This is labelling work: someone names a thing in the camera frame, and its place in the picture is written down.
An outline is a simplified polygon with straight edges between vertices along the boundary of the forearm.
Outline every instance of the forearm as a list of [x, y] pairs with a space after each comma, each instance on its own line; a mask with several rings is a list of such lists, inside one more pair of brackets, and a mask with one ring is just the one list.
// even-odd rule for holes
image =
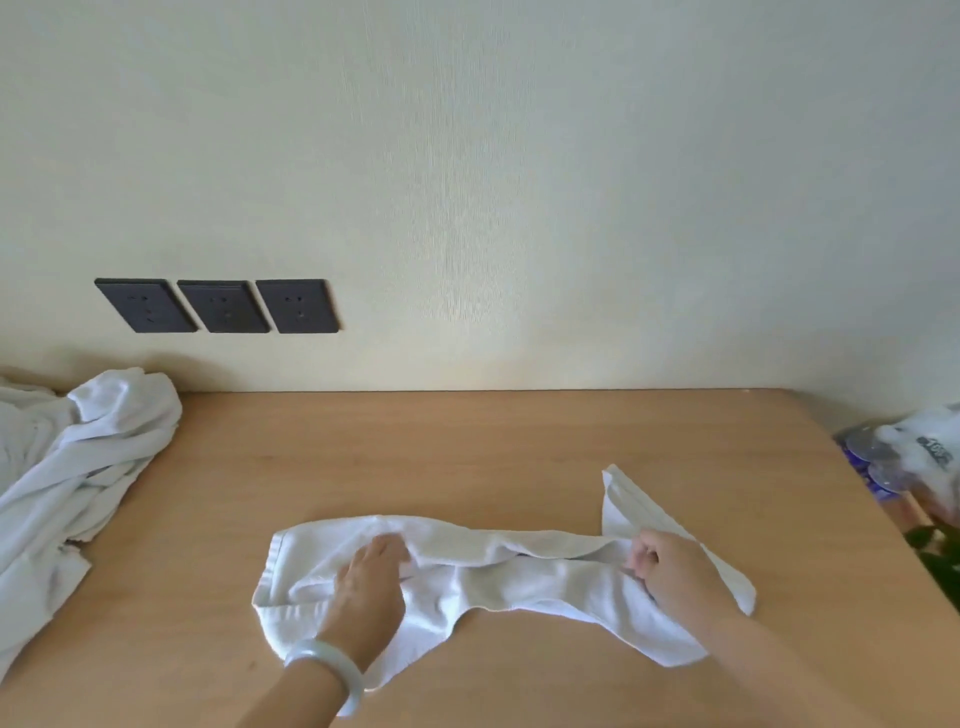
[[326, 728], [347, 701], [347, 688], [329, 667], [296, 660], [237, 728]]
[[762, 705], [771, 724], [791, 728], [880, 728], [759, 622], [722, 619], [695, 635]]

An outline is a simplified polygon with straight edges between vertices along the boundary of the white towel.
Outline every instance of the white towel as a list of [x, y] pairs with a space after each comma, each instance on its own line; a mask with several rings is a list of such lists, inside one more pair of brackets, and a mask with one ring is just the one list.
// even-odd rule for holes
[[[314, 637], [333, 596], [334, 578], [353, 552], [379, 533], [398, 532], [412, 564], [401, 572], [406, 617], [368, 670], [367, 690], [446, 640], [469, 609], [526, 609], [600, 624], [666, 667], [707, 652], [664, 614], [622, 565], [641, 527], [692, 538], [611, 465], [603, 472], [603, 536], [562, 531], [477, 531], [411, 516], [316, 521], [275, 534], [253, 594], [270, 647], [283, 659], [293, 644]], [[704, 549], [740, 609], [751, 614], [750, 580]]]
[[173, 437], [166, 375], [109, 371], [66, 397], [0, 378], [0, 680], [90, 568], [89, 541]]

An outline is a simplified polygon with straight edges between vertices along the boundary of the wall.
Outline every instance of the wall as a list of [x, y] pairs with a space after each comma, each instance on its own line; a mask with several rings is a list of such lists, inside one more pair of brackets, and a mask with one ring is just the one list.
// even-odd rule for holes
[[[0, 364], [66, 386], [960, 399], [952, 0], [0, 7]], [[135, 335], [105, 277], [331, 280]]]

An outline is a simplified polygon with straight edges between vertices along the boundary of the wooden table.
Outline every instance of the wooden table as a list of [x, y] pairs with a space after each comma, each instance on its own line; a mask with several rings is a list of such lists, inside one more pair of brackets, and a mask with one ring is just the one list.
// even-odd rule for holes
[[[890, 725], [960, 723], [960, 618], [777, 391], [211, 394], [86, 549], [80, 589], [0, 686], [5, 726], [231, 725], [279, 664], [250, 606], [271, 534], [399, 513], [597, 533], [616, 463], [750, 576], [757, 618]], [[361, 726], [759, 726], [711, 661], [600, 627], [467, 615]]]

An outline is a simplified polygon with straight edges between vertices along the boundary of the electrical outlet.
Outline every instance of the electrical outlet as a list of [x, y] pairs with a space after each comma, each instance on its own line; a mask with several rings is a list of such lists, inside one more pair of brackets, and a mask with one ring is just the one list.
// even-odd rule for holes
[[280, 333], [336, 333], [340, 330], [325, 280], [258, 280], [256, 287]]
[[137, 333], [197, 330], [166, 280], [96, 279], [93, 284]]
[[178, 280], [177, 285], [211, 333], [270, 330], [245, 280]]

